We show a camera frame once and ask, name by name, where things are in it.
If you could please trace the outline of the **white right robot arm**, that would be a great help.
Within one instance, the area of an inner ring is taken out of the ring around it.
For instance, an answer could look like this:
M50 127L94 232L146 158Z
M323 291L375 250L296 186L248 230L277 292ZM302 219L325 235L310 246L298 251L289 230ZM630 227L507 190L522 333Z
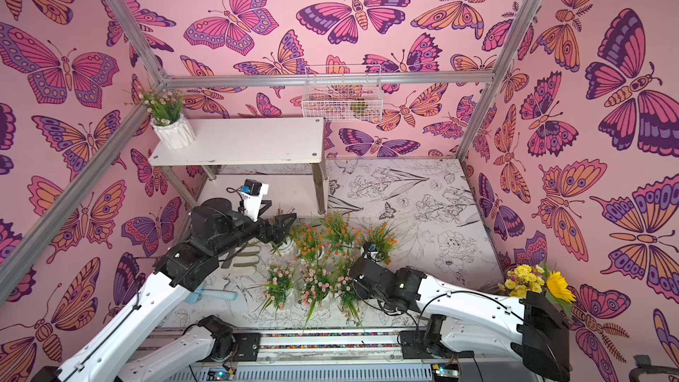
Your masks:
M543 294L481 293L410 267L391 272L368 255L351 265L349 277L361 299L381 302L385 311L428 316L413 337L428 355L485 353L516 360L546 380L570 379L569 324Z

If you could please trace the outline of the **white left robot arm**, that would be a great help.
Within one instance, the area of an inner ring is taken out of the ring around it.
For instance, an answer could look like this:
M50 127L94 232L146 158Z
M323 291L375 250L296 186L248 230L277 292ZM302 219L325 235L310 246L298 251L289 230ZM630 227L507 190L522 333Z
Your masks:
M293 213L265 219L233 210L226 198L212 198L190 213L192 229L184 242L161 256L134 299L85 347L60 366L45 366L35 381L164 381L203 359L224 362L237 350L232 325L203 318L175 341L134 358L167 314L187 300L203 281L251 240L281 243L297 219Z

